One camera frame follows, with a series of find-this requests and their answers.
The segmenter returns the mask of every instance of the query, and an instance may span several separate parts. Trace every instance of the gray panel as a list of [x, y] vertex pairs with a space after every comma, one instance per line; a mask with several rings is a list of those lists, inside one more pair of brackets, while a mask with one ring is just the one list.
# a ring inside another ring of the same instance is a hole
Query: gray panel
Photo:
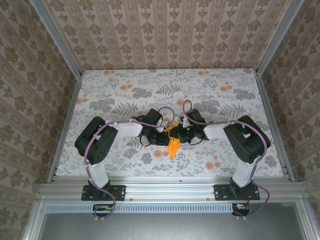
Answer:
[[296, 205], [269, 203], [243, 220], [224, 213], [46, 214], [41, 240], [304, 240]]

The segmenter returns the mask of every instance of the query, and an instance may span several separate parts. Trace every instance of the patterned wallpaper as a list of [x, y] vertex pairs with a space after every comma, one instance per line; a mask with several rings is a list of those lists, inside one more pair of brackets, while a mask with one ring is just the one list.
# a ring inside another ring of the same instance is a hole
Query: patterned wallpaper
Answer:
[[84, 70], [256, 68], [289, 0], [44, 0]]
[[305, 0], [263, 80], [298, 181], [320, 220], [320, 1]]
[[0, 0], [0, 239], [18, 239], [46, 182], [74, 77], [36, 11]]

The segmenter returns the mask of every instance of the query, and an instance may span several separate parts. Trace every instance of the floral tablecloth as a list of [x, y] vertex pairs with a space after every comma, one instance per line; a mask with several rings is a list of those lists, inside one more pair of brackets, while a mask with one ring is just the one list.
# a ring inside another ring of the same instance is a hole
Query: floral tablecloth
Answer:
[[[175, 121], [183, 115], [182, 104], [193, 102], [207, 122], [249, 115], [271, 139], [266, 157], [255, 176], [282, 176], [277, 152], [252, 69], [144, 69], [91, 70], [82, 86], [56, 174], [85, 175], [83, 157], [74, 143], [95, 116], [106, 121], [127, 120], [150, 108], [173, 108]], [[164, 120], [172, 115], [161, 112]], [[140, 144], [138, 137], [114, 142], [105, 160], [109, 176], [216, 177], [231, 176], [238, 157], [227, 139], [182, 144], [173, 160], [167, 147]]]

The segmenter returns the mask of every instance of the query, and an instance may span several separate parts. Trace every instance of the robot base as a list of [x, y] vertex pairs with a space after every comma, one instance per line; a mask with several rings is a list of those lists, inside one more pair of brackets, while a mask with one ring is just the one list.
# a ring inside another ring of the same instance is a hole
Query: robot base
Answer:
[[[82, 190], [82, 201], [112, 201], [112, 198], [106, 193], [95, 188], [89, 181], [89, 185], [83, 186]], [[104, 190], [111, 193], [116, 201], [124, 201], [126, 196], [126, 186], [125, 185], [110, 185], [108, 184], [103, 187]]]
[[232, 183], [217, 184], [213, 186], [213, 189], [216, 201], [247, 201], [248, 198], [250, 198], [250, 200], [260, 200], [259, 189], [252, 182], [245, 187], [235, 186]]

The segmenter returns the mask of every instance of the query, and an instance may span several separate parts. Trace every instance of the black bracket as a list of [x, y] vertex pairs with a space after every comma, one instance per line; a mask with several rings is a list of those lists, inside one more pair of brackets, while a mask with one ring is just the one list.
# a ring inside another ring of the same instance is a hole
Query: black bracket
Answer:
[[254, 184], [248, 184], [245, 186], [245, 191], [239, 194], [237, 197], [230, 188], [230, 184], [217, 184], [213, 186], [214, 198], [216, 201], [247, 201], [260, 200], [259, 189]]
[[[107, 190], [111, 193], [116, 201], [124, 201], [126, 197], [126, 186], [125, 185], [110, 185]], [[92, 185], [85, 185], [82, 190], [82, 201], [112, 201], [112, 198], [96, 189]]]

